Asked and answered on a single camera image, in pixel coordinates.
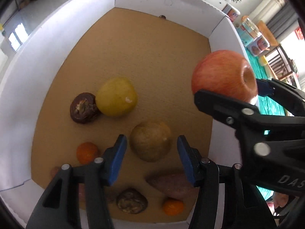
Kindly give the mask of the person's right hand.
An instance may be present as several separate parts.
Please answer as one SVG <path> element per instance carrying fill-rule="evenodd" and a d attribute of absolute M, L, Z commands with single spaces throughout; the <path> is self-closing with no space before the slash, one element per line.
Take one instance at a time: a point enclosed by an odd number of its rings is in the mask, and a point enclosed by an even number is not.
<path fill-rule="evenodd" d="M 279 192 L 274 192 L 273 196 L 272 196 L 272 200 L 273 200 L 273 204 L 274 204 L 274 208 L 283 208 L 285 207 L 289 202 L 294 200 L 294 196 L 292 195 L 286 195 L 286 194 L 282 194 Z"/>

